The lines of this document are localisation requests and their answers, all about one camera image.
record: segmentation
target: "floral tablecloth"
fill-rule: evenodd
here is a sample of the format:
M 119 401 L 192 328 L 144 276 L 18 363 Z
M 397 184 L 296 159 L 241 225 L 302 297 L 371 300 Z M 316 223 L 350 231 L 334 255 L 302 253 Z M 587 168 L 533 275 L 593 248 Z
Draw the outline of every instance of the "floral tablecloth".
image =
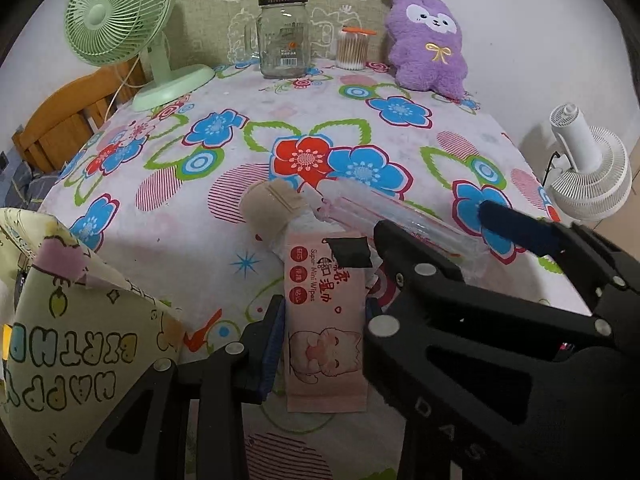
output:
M 254 182 L 282 177 L 317 203 L 334 177 L 364 182 L 482 238 L 484 286 L 587 312 L 556 264 L 479 225 L 482 200 L 557 218 L 507 133 L 472 96 L 398 88 L 382 64 L 347 72 L 316 60 L 295 80 L 254 64 L 162 108 L 121 108 L 65 168 L 43 208 L 103 260 L 182 310 L 181 359 L 239 338 L 282 293 L 282 264 L 239 211 Z M 383 305 L 394 285 L 374 288 Z M 366 413 L 289 414 L 281 377 L 244 410 L 248 466 L 259 479 L 393 478 L 404 421 L 374 391 Z M 193 433 L 187 473 L 193 471 Z

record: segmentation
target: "fan base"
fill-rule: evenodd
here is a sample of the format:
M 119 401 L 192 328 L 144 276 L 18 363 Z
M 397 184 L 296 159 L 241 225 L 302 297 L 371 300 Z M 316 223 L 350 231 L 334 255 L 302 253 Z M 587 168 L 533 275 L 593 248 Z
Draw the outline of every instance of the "fan base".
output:
M 136 112 L 151 110 L 181 97 L 214 78 L 216 73 L 205 65 L 189 65 L 171 70 L 171 79 L 157 84 L 155 81 L 144 85 L 133 98 L 131 105 Z

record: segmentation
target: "clear plastic packaging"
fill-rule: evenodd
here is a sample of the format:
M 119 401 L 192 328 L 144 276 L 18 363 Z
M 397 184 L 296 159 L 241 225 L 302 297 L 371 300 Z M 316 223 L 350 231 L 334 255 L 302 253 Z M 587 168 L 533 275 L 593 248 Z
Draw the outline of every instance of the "clear plastic packaging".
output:
M 331 193 L 324 194 L 319 218 L 331 219 L 345 229 L 359 231 L 372 244 L 375 225 L 383 219 L 391 220 L 457 264 L 465 279 L 475 281 L 484 273 L 489 251 L 479 238 L 355 180 L 339 178 L 335 183 Z

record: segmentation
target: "blue flower print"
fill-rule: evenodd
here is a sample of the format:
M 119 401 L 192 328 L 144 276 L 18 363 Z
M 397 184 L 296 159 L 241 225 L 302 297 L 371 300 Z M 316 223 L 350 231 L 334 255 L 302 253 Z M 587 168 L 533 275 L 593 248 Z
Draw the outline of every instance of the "blue flower print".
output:
M 344 85 L 340 87 L 338 92 L 345 97 L 359 101 L 370 99 L 376 94 L 370 87 L 361 85 Z
M 96 198 L 84 216 L 81 216 L 69 229 L 92 251 L 100 249 L 104 240 L 104 230 L 116 215 L 120 202 L 105 193 Z
M 416 126 L 417 128 L 431 128 L 433 126 L 429 118 L 431 110 L 406 97 L 367 99 L 367 105 L 374 110 L 379 110 L 380 118 L 393 126 Z
M 96 142 L 98 142 L 98 140 L 100 139 L 100 137 L 102 137 L 102 133 L 98 132 L 96 134 L 93 134 L 89 140 L 87 142 L 85 142 L 84 147 L 85 148 L 89 148 L 91 146 L 93 146 Z
M 385 194 L 403 197 L 414 178 L 372 144 L 355 148 L 334 148 L 327 159 L 333 171 L 328 178 L 352 178 Z
M 476 103 L 473 99 L 469 98 L 469 97 L 465 97 L 463 99 L 460 99 L 460 106 L 466 106 L 470 110 L 479 110 L 480 109 L 480 105 L 478 103 Z
M 113 137 L 111 137 L 111 140 L 109 141 L 109 144 L 116 144 L 116 143 L 120 142 L 120 140 L 122 139 L 122 137 L 124 137 L 124 135 L 126 133 L 127 133 L 126 129 L 118 132 Z
M 475 184 L 466 180 L 456 180 L 452 184 L 453 202 L 452 216 L 463 231 L 482 237 L 484 243 L 489 246 L 492 254 L 505 265 L 510 264 L 516 254 L 524 249 L 516 247 L 511 240 L 502 238 L 493 231 L 483 227 L 478 218 L 478 208 L 485 200 L 501 204 L 511 208 L 511 202 L 497 187 L 485 185 L 479 189 Z
M 476 174 L 480 184 L 490 184 L 498 189 L 504 189 L 507 181 L 498 167 L 481 155 L 471 155 L 465 159 L 466 166 Z
M 223 150 L 208 150 L 198 146 L 195 151 L 185 157 L 181 165 L 176 168 L 175 176 L 181 181 L 202 178 L 214 171 L 222 163 L 224 157 Z
M 260 63 L 260 58 L 259 57 L 252 57 L 248 61 L 240 61 L 240 62 L 236 63 L 236 68 L 238 70 L 242 70 L 244 68 L 247 68 L 247 67 L 249 67 L 251 65 L 256 65 L 258 63 Z
M 142 139 L 132 140 L 131 143 L 126 146 L 119 146 L 113 155 L 109 155 L 102 162 L 102 174 L 107 176 L 117 170 L 123 162 L 129 162 L 132 158 L 138 156 L 145 142 L 146 137 L 142 137 Z
M 222 113 L 212 112 L 191 127 L 184 136 L 185 146 L 202 144 L 203 148 L 220 148 L 228 143 L 233 135 L 233 127 L 244 128 L 249 119 L 235 110 L 227 108 Z
M 65 178 L 65 177 L 67 177 L 67 176 L 69 176 L 71 174 L 71 172 L 78 165 L 78 162 L 80 161 L 80 159 L 84 157 L 85 153 L 86 153 L 86 148 L 84 148 L 84 149 L 82 149 L 82 150 L 80 150 L 79 152 L 76 153 L 74 158 L 72 158 L 69 161 L 69 163 L 64 167 L 64 169 L 60 173 L 60 176 L 56 180 L 56 184 L 59 183 L 63 178 Z

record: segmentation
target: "pink striped pattern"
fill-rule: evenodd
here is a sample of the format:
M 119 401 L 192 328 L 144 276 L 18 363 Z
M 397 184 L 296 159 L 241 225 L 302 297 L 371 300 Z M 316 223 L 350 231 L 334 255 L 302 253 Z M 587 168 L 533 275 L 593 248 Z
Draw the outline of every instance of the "pink striped pattern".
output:
M 243 164 L 225 171 L 209 190 L 209 211 L 219 220 L 239 224 L 244 222 L 240 214 L 240 198 L 251 184 L 269 177 L 268 164 Z
M 140 211 L 152 211 L 169 200 L 182 185 L 175 176 L 175 167 L 157 170 L 142 181 L 136 193 L 136 207 Z
M 546 211 L 545 202 L 540 196 L 540 183 L 532 174 L 516 168 L 511 170 L 511 181 L 532 206 Z
M 244 438 L 251 480 L 332 480 L 324 458 L 305 442 L 275 433 Z
M 480 155 L 478 149 L 471 142 L 454 132 L 440 132 L 437 138 L 447 153 L 455 155 L 462 160 L 466 159 L 469 155 Z

